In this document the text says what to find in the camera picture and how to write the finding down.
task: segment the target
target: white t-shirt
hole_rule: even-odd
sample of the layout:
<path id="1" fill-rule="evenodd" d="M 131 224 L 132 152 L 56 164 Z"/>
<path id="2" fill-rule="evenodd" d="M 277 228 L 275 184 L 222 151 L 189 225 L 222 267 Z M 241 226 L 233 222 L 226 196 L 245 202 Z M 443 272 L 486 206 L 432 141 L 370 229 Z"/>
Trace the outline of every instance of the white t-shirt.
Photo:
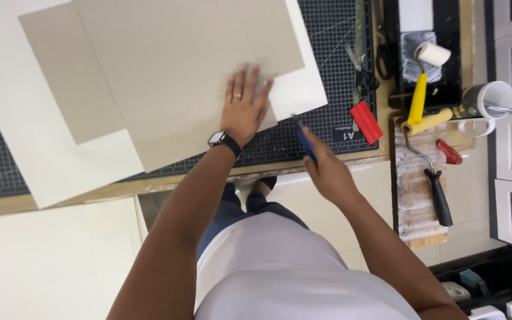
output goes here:
<path id="1" fill-rule="evenodd" d="M 267 212 L 209 243 L 197 263 L 195 319 L 420 318 L 385 281 L 348 270 L 323 237 Z"/>

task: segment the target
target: hand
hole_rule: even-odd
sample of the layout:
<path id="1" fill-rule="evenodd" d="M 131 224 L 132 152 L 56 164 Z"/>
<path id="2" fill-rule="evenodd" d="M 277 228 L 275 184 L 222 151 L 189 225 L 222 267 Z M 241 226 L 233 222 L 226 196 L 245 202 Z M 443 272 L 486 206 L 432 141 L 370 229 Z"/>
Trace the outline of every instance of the hand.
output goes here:
<path id="1" fill-rule="evenodd" d="M 254 87 L 259 74 L 260 66 L 254 64 L 252 74 L 246 84 L 244 84 L 246 67 L 243 67 L 237 74 L 228 79 L 221 117 L 221 131 L 234 139 L 240 148 L 243 148 L 252 140 L 268 109 L 268 94 L 274 79 L 267 80 L 264 88 L 260 90 L 258 96 L 252 102 Z"/>
<path id="2" fill-rule="evenodd" d="M 304 128 L 303 133 L 313 145 L 313 152 L 317 157 L 317 164 L 309 156 L 303 158 L 313 184 L 325 199 L 341 208 L 349 201 L 350 196 L 359 194 L 349 168 L 309 128 Z"/>

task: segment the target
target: blue knife handle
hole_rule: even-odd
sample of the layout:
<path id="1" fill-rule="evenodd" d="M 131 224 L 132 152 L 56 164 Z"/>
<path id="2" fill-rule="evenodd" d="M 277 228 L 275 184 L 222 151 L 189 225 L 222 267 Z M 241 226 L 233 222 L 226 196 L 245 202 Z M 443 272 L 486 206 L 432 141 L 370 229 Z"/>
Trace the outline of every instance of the blue knife handle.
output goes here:
<path id="1" fill-rule="evenodd" d="M 305 150 L 307 155 L 310 156 L 313 159 L 313 161 L 315 161 L 315 163 L 317 163 L 317 157 L 315 156 L 315 152 L 313 152 L 313 145 L 311 144 L 311 142 L 309 142 L 305 135 L 303 135 L 303 131 L 298 130 L 297 136 L 299 137 L 299 141 L 302 142 L 303 149 Z"/>

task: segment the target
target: cup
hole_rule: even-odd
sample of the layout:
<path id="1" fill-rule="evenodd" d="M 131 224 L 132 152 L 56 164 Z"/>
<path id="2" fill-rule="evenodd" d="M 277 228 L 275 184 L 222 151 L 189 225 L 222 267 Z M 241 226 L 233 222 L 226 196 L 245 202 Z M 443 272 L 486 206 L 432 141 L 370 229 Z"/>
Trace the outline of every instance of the cup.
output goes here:
<path id="1" fill-rule="evenodd" d="M 506 113 L 489 110 L 487 106 L 502 106 L 512 109 L 512 88 L 502 81 L 493 81 L 480 84 L 469 88 L 461 100 L 459 110 L 470 116 L 482 116 L 482 119 L 459 120 L 458 129 L 468 137 L 482 137 L 495 130 L 495 122 L 505 116 Z M 467 122 L 485 121 L 487 129 L 482 133 L 467 132 L 465 124 Z"/>

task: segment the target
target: workbench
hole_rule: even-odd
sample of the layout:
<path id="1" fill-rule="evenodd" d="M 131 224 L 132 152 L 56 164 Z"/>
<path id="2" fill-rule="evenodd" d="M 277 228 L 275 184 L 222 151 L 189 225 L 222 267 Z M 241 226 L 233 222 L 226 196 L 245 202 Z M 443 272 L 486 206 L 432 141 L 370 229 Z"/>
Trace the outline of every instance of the workbench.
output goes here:
<path id="1" fill-rule="evenodd" d="M 473 62 L 476 59 L 476 53 L 474 50 L 473 3 L 463 0 L 460 0 L 459 3 L 461 25 L 462 86 L 466 88 L 474 84 Z M 404 114 L 403 112 L 396 111 L 388 106 L 388 94 L 393 89 L 394 81 L 388 80 L 381 81 L 380 87 L 376 91 L 377 121 L 384 134 L 383 137 L 379 140 L 379 149 L 339 155 L 338 158 L 342 160 L 346 165 L 353 166 L 357 164 L 370 164 L 374 162 L 390 160 L 388 120 L 391 117 Z M 474 149 L 476 146 L 475 139 L 462 135 L 458 131 L 456 123 L 448 123 L 446 142 L 458 151 Z M 302 171 L 305 171 L 305 167 L 303 166 L 302 161 L 288 161 L 273 164 L 238 167 L 231 171 L 229 181 L 232 182 L 237 180 L 256 179 Z M 170 177 L 118 182 L 64 201 L 58 204 L 58 206 L 67 206 L 72 204 L 100 201 L 104 199 L 122 198 L 143 193 L 154 193 L 157 191 L 172 190 L 177 186 L 183 177 L 184 175 L 175 175 Z M 37 206 L 30 194 L 0 198 L 0 215 L 32 211 L 36 209 Z M 427 239 L 419 239 L 419 243 L 414 244 L 414 247 L 420 247 L 423 245 L 430 245 L 444 241 L 445 236 L 443 238 L 429 237 Z"/>

